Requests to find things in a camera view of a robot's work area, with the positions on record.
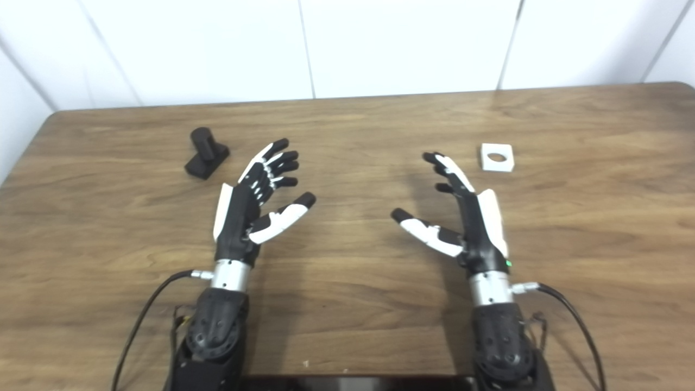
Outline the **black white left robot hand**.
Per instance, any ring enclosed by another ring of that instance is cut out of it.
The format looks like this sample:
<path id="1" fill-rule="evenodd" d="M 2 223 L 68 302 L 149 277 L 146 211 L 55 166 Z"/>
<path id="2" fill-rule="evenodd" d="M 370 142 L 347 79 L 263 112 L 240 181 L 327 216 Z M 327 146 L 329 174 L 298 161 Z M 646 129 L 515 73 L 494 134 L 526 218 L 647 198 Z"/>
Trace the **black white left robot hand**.
<path id="1" fill-rule="evenodd" d="M 250 160 L 236 185 L 223 184 L 213 225 L 216 261 L 254 267 L 261 245 L 290 228 L 315 204 L 315 195 L 305 192 L 292 203 L 261 214 L 279 188 L 298 185 L 297 178 L 285 176 L 299 168 L 299 153 L 288 151 L 288 146 L 287 138 L 269 143 Z"/>

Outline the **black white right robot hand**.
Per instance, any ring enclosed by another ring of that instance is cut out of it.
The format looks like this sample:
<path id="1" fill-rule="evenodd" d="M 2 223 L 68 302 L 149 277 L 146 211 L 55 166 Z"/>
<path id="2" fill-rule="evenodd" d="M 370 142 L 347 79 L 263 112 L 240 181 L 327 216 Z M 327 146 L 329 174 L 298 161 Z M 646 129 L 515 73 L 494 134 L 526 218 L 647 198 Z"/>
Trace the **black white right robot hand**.
<path id="1" fill-rule="evenodd" d="M 416 218 L 401 208 L 392 211 L 392 219 L 428 247 L 456 259 L 471 276 L 509 273 L 511 263 L 496 193 L 492 189 L 477 193 L 464 171 L 444 154 L 424 153 L 422 158 L 447 179 L 447 183 L 437 183 L 436 189 L 454 196 L 463 232 Z"/>

